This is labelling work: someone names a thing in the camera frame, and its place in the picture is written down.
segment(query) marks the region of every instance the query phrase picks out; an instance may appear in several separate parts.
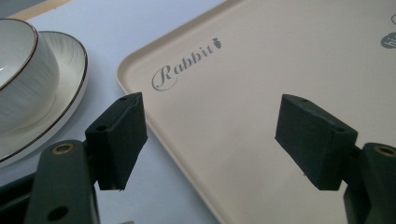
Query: brass screw insert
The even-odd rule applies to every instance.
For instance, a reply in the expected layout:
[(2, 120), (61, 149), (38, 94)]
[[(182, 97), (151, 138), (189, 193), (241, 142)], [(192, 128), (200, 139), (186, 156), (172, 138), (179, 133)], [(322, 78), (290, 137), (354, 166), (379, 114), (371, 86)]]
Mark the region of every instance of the brass screw insert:
[(63, 155), (68, 153), (69, 151), (73, 150), (74, 145), (67, 143), (67, 144), (61, 144), (55, 148), (52, 149), (52, 154), (55, 155)]
[(394, 147), (376, 146), (374, 149), (384, 156), (396, 158), (396, 149)]

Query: black plastic part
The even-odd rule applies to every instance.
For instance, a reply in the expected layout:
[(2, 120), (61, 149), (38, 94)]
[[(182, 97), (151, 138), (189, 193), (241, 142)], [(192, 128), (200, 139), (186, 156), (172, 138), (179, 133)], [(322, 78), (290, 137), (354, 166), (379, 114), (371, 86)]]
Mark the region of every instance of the black plastic part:
[(85, 135), (100, 189), (125, 189), (137, 156), (148, 139), (142, 94), (120, 98)]
[(284, 94), (276, 141), (320, 190), (338, 190), (343, 159), (353, 153), (358, 133), (312, 102)]
[(0, 222), (23, 223), (34, 175), (28, 175), (0, 188)]
[(98, 223), (83, 143), (63, 141), (43, 151), (26, 224)]
[(361, 155), (361, 173), (372, 205), (365, 223), (395, 223), (396, 148), (366, 144)]
[(351, 187), (344, 193), (344, 205), (348, 224), (363, 224), (371, 210), (370, 200), (367, 195), (356, 193)]

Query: bowl rim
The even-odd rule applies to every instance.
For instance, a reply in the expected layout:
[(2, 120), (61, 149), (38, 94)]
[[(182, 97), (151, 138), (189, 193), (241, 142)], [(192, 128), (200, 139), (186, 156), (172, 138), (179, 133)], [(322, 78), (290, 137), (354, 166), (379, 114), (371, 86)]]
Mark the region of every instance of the bowl rim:
[(18, 22), (22, 22), (22, 23), (28, 25), (33, 31), (35, 40), (34, 40), (34, 43), (33, 43), (32, 49), (31, 49), (31, 51), (29, 53), (28, 58), (25, 60), (25, 62), (20, 66), (20, 68), (7, 81), (5, 81), (3, 84), (0, 84), (0, 91), (2, 91), (5, 87), (7, 87), (16, 77), (18, 77), (21, 74), (21, 72), (24, 70), (24, 68), (27, 66), (27, 64), (32, 60), (33, 55), (35, 55), (35, 50), (37, 49), (37, 45), (38, 45), (38, 31), (29, 22), (21, 21), (21, 20), (17, 20), (17, 19), (7, 19), (7, 18), (5, 18), (5, 19), (1, 19), (0, 18), (0, 22), (1, 21), (18, 21)]

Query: screw hole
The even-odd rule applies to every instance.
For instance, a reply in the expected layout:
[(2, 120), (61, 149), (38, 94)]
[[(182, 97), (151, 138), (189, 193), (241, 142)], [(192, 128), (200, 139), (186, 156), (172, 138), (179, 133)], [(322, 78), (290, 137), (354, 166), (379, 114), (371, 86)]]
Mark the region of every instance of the screw hole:
[(47, 219), (50, 222), (58, 221), (64, 218), (68, 212), (69, 209), (66, 206), (60, 206), (50, 211)]
[(385, 146), (378, 146), (375, 147), (375, 150), (379, 153), (381, 153), (384, 156), (388, 157), (396, 157), (396, 150), (395, 148), (392, 147), (385, 147)]
[(335, 128), (335, 130), (339, 133), (343, 133), (345, 131), (345, 129), (343, 128)]
[(73, 148), (74, 148), (73, 144), (61, 144), (61, 145), (55, 147), (52, 150), (52, 153), (55, 154), (55, 155), (62, 155), (62, 154), (68, 153)]
[(105, 131), (106, 129), (107, 129), (107, 126), (103, 125), (103, 126), (97, 127), (97, 128), (96, 128), (96, 131), (103, 132), (103, 131)]

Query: white plate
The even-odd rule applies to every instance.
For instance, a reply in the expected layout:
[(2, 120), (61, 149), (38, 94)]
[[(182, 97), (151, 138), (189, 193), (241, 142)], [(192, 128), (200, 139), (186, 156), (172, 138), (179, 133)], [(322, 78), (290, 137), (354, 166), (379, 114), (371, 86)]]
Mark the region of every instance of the white plate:
[(26, 156), (56, 134), (76, 110), (87, 87), (87, 52), (71, 35), (40, 32), (60, 68), (60, 83), (49, 113), (35, 124), (0, 134), (0, 168)]

